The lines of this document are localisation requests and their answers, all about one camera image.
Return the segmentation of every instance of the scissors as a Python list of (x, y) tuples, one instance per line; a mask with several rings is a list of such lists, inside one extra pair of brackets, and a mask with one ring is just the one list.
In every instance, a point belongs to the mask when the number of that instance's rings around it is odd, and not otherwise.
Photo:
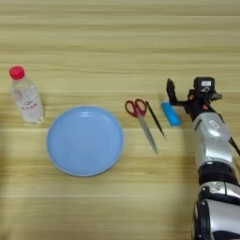
[(154, 142), (154, 138), (149, 130), (149, 127), (147, 126), (147, 124), (144, 120), (144, 116), (145, 116), (146, 110), (147, 110), (145, 102), (139, 98), (137, 98), (134, 102), (131, 100), (128, 100), (125, 103), (125, 109), (131, 116), (139, 119), (147, 140), (151, 144), (154, 152), (157, 154), (158, 150), (157, 150), (156, 144)]

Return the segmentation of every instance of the blue object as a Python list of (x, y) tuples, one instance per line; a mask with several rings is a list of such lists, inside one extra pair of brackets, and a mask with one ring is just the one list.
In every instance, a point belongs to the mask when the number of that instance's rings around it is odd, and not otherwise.
[(181, 126), (182, 121), (178, 116), (177, 112), (174, 110), (173, 106), (169, 102), (161, 103), (162, 111), (165, 113), (165, 116), (168, 118), (170, 125)]
[(119, 159), (124, 143), (123, 129), (110, 112), (91, 106), (64, 112), (47, 135), (52, 163), (75, 176), (102, 173)]

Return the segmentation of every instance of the wood grain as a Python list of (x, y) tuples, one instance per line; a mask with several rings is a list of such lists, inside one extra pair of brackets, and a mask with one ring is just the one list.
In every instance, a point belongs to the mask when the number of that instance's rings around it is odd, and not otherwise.
[[(240, 3), (196, 0), (2, 0), (0, 2), (0, 240), (190, 239), (198, 194), (189, 117), (170, 128), (159, 103), (167, 78), (184, 99), (196, 76), (212, 76), (214, 103), (240, 143)], [(46, 110), (26, 126), (8, 92), (8, 69), (22, 65)], [(147, 99), (167, 136), (146, 121), (156, 156), (127, 99)], [(90, 178), (59, 172), (45, 152), (57, 115), (79, 105), (114, 113), (125, 151)]]

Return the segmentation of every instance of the scissor blade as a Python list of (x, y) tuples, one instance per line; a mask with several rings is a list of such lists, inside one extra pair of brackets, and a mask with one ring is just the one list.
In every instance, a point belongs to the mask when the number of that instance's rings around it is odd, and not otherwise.
[(154, 138), (153, 138), (153, 136), (152, 136), (152, 134), (151, 134), (151, 132), (150, 132), (150, 130), (149, 130), (149, 127), (147, 126), (147, 124), (146, 124), (143, 116), (139, 113), (138, 110), (137, 110), (137, 112), (138, 112), (139, 121), (140, 121), (141, 126), (142, 126), (142, 129), (143, 129), (143, 131), (144, 131), (144, 133), (145, 133), (145, 135), (146, 135), (146, 138), (147, 138), (147, 140), (149, 141), (149, 143), (151, 144), (154, 152), (157, 154), (157, 153), (158, 153), (158, 150), (157, 150), (157, 147), (156, 147), (156, 145), (155, 145)]

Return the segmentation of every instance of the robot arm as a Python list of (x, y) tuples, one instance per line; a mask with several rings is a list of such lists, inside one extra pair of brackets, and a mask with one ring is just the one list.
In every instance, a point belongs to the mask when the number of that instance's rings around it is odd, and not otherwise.
[(215, 80), (196, 78), (187, 101), (177, 100), (171, 80), (167, 92), (172, 105), (185, 107), (195, 130), (200, 192), (194, 206), (192, 239), (240, 239), (240, 187), (229, 144), (231, 133), (210, 106), (210, 100), (221, 98)]

